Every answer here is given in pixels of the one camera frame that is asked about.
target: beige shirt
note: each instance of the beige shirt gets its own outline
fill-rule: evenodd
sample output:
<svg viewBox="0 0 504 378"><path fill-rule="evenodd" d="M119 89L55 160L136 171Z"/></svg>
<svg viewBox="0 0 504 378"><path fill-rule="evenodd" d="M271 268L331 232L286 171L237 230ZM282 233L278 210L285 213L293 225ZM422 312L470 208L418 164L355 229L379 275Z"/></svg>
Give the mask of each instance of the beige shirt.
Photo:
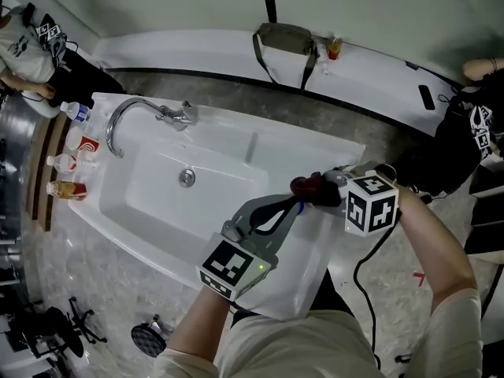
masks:
<svg viewBox="0 0 504 378"><path fill-rule="evenodd" d="M481 376L480 298L459 291L438 306L411 363L407 378ZM228 333L215 365L165 350L155 378L384 378L359 323L339 311L313 311L302 320L279 322L248 317Z"/></svg>
<svg viewBox="0 0 504 378"><path fill-rule="evenodd" d="M46 83L54 74L53 58L34 36L35 30L23 25L24 7L15 7L9 23L0 28L0 73L5 69L33 83Z"/></svg>

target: red and white cup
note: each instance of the red and white cup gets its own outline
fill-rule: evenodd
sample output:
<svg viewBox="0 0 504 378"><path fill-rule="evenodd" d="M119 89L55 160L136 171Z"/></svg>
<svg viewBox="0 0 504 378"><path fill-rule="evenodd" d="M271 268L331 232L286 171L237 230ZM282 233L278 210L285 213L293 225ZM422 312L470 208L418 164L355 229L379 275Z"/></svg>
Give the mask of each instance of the red and white cup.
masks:
<svg viewBox="0 0 504 378"><path fill-rule="evenodd" d="M70 150L89 151L90 153L97 151L100 146L97 140L86 135L77 126L69 130L65 144Z"/></svg>

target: human hand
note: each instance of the human hand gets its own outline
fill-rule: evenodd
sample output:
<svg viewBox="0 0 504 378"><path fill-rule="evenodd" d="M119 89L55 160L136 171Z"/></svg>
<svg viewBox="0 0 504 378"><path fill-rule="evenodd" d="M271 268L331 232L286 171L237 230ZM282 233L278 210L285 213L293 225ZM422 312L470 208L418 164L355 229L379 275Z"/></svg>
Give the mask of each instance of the human hand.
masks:
<svg viewBox="0 0 504 378"><path fill-rule="evenodd" d="M34 91L45 99L52 99L56 94L56 89L48 83L37 84Z"/></svg>

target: bag strap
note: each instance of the bag strap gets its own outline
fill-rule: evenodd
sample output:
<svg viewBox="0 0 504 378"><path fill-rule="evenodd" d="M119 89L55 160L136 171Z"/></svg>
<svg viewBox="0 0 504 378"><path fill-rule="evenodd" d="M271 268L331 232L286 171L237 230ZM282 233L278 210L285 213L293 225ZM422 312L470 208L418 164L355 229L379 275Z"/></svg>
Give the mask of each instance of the bag strap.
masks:
<svg viewBox="0 0 504 378"><path fill-rule="evenodd" d="M271 74L269 74L268 68L266 67L266 63L264 60L262 60L262 53L261 53L261 47L259 46L259 32L256 32L252 36L252 42L254 44L254 52L255 52L255 57L259 62L259 65L268 73L269 78L273 82L273 84L278 84L273 77L271 77ZM313 69L315 68L315 65L317 64L317 47L313 43L309 56L308 56L308 61L306 62L306 67L305 70L303 71L302 74L302 82L301 82L301 91L305 90L306 83L309 79L309 77L312 75Z"/></svg>
<svg viewBox="0 0 504 378"><path fill-rule="evenodd" d="M313 69L315 65L317 64L317 47L315 46L314 43L312 43L312 46L310 48L309 56L308 56L308 61L306 62L306 67L305 71L302 74L302 82L301 82L301 91L305 90L306 82L308 81L309 77L312 75Z"/></svg>
<svg viewBox="0 0 504 378"><path fill-rule="evenodd" d="M278 84L273 77L271 77L271 74L269 74L268 68L266 67L266 63L264 60L262 60L262 53L261 53L261 47L259 46L259 32L256 32L254 36L252 36L252 42L254 43L254 52L255 52L255 58L258 60L259 65L268 73L269 78L273 82L273 84Z"/></svg>

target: chrome faucet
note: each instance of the chrome faucet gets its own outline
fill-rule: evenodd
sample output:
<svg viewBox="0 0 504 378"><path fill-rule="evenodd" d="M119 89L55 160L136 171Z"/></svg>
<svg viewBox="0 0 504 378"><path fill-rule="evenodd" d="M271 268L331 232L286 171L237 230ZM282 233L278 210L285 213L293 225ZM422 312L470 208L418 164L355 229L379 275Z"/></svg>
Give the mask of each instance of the chrome faucet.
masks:
<svg viewBox="0 0 504 378"><path fill-rule="evenodd" d="M187 101L182 103L182 108L172 109L168 106L157 106L143 98L130 98L121 103L112 113L107 124L105 139L110 152L118 158L124 156L124 151L114 144L114 132L119 119L133 106L140 106L152 112L156 120L171 124L178 132L183 131L189 124L198 122L198 108L191 106Z"/></svg>

